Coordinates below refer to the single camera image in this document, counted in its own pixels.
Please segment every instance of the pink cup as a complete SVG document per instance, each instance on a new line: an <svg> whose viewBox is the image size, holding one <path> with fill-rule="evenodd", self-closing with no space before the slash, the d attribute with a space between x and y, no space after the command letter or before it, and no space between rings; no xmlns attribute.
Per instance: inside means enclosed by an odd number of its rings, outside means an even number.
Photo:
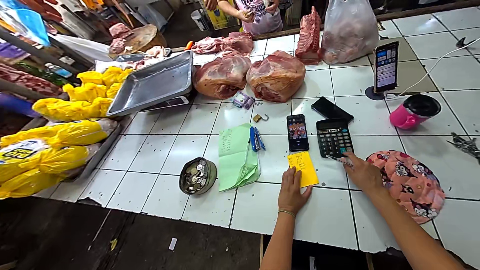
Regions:
<svg viewBox="0 0 480 270"><path fill-rule="evenodd" d="M390 114L390 122L398 128L410 129L437 115L440 110L440 103L436 99L416 94L406 99Z"/></svg>

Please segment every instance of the phone charging cable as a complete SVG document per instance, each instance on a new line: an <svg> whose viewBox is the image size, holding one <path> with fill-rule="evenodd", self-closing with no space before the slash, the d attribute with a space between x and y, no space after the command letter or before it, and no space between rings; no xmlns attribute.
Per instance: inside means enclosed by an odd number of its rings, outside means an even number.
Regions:
<svg viewBox="0 0 480 270"><path fill-rule="evenodd" d="M440 57L439 60L437 60L437 62L435 63L435 65L433 65L433 67L432 67L418 82L416 82L414 85L410 86L409 88L405 89L405 91L403 91L402 93L398 94L397 96L394 96L394 97L392 97L392 98L388 98L387 96L385 96L385 99L386 99L386 100L394 100L394 99L396 99L396 98L403 97L402 94L404 94L404 93L407 92L410 88L416 86L416 85L419 84L423 79L425 79L425 77L428 76L428 74L430 74L430 72L435 68L435 66L438 64L438 62L440 62L441 59L443 59L445 56L449 55L449 54L452 53L452 52L456 52L456 51L458 51L458 50L465 49L466 47L472 45L473 43L475 43L475 42L477 42L477 41L479 41L479 40L480 40L480 37L477 38L477 39L475 39L474 41L468 43L467 45L461 47L461 48L458 48L458 49L455 49L455 50L453 50L453 51L451 51L451 52L446 53L444 56Z"/></svg>

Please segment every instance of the bracelet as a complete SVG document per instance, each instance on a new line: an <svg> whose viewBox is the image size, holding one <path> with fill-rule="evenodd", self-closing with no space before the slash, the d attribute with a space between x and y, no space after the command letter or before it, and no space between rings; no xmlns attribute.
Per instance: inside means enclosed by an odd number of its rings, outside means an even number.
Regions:
<svg viewBox="0 0 480 270"><path fill-rule="evenodd" d="M295 214L294 214L294 213L292 213L292 212L290 212L290 211L286 211L286 210L279 210L278 212L279 212L279 213L280 213L280 212L284 212L284 213L287 213L287 214L290 214L290 215L292 215L292 217L293 217L293 218L296 218Z"/></svg>

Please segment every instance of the black calculator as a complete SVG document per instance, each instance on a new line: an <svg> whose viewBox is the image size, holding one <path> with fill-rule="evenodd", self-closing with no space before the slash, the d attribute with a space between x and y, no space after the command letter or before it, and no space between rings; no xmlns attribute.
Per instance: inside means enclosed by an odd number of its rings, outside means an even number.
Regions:
<svg viewBox="0 0 480 270"><path fill-rule="evenodd" d="M348 123L343 119L325 119L317 122L317 138L320 155L341 158L343 152L353 152Z"/></svg>

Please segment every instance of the metal bowl of coins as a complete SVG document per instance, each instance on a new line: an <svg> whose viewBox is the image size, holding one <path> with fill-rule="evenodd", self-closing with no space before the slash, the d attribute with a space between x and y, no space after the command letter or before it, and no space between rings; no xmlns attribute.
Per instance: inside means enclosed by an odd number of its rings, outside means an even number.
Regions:
<svg viewBox="0 0 480 270"><path fill-rule="evenodd" d="M202 194L213 186L215 179L215 164L203 158L196 158L183 166L180 173L180 190L188 195Z"/></svg>

